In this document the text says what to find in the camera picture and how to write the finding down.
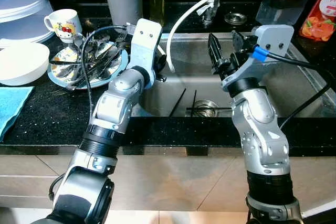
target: kitchen sink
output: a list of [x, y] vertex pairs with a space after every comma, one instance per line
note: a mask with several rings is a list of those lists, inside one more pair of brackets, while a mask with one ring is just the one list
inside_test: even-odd
[[[215, 34], [224, 57], [233, 51], [230, 33]], [[166, 47], [168, 34], [163, 34], [160, 45]], [[169, 116], [184, 89], [185, 92], [177, 104], [172, 116], [190, 116], [190, 108], [195, 101], [200, 106], [218, 106], [229, 108], [231, 98], [222, 90], [218, 75], [211, 74], [211, 60], [207, 50], [208, 34], [176, 34], [172, 41], [172, 61], [175, 73], [166, 66], [161, 74], [166, 82], [155, 81], [154, 86], [145, 90], [139, 105], [133, 109], [132, 116]], [[287, 56], [306, 61], [293, 44], [289, 46]], [[298, 106], [314, 95], [324, 85], [323, 78], [313, 70], [300, 68], [283, 62], [264, 75], [261, 83], [267, 87], [270, 100], [279, 117], [288, 116]], [[193, 116], [231, 116], [230, 109], [193, 111]], [[298, 114], [299, 117], [335, 117], [336, 94], [330, 89]]]

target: black countertop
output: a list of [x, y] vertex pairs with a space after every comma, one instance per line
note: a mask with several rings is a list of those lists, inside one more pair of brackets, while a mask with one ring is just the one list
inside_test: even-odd
[[[188, 5], [175, 5], [167, 12], [179, 17]], [[215, 26], [205, 29], [199, 17], [192, 15], [184, 22], [179, 32], [194, 33], [208, 31], [229, 32], [233, 29], [249, 31], [256, 24], [252, 18], [240, 27], [232, 27], [224, 22], [228, 10], [255, 13], [258, 5], [247, 3], [225, 5], [217, 14]], [[108, 25], [107, 17], [83, 18], [83, 24]], [[164, 31], [169, 31], [175, 18], [166, 21]], [[312, 62], [328, 68], [336, 76], [336, 37], [328, 42], [315, 42], [294, 36], [293, 43]], [[64, 45], [53, 36], [45, 42], [50, 49], [50, 57]], [[78, 145], [88, 123], [88, 99], [86, 91], [75, 91], [63, 95], [53, 92], [61, 87], [52, 83], [47, 74], [30, 83], [35, 86], [27, 99], [14, 126], [6, 133], [0, 144], [2, 154], [59, 154], [69, 146]], [[93, 90], [96, 102], [107, 86]], [[334, 156], [336, 142], [333, 127], [336, 118], [294, 118], [284, 128], [291, 156]], [[143, 146], [187, 146], [189, 148], [240, 147], [240, 140], [231, 118], [131, 118], [122, 146], [130, 147], [129, 154], [142, 154]]]

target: sink drain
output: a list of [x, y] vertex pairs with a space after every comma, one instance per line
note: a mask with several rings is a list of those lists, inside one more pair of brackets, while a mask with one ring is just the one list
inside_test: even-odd
[[193, 116], [201, 118], [215, 118], [218, 116], [218, 110], [212, 110], [211, 108], [218, 108], [218, 105], [210, 100], [198, 100], [194, 104], [194, 108], [205, 110], [194, 110]]

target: white bowl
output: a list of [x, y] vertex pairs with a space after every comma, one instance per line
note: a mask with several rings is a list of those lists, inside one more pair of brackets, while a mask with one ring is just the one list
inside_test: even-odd
[[39, 43], [17, 43], [0, 51], [0, 83], [18, 86], [41, 77], [48, 68], [49, 48]]

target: white mug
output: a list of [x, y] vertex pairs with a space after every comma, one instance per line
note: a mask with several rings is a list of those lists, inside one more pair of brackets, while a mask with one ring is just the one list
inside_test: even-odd
[[82, 32], [77, 12], [72, 9], [56, 10], [44, 17], [44, 24], [64, 43], [72, 43], [75, 33]]

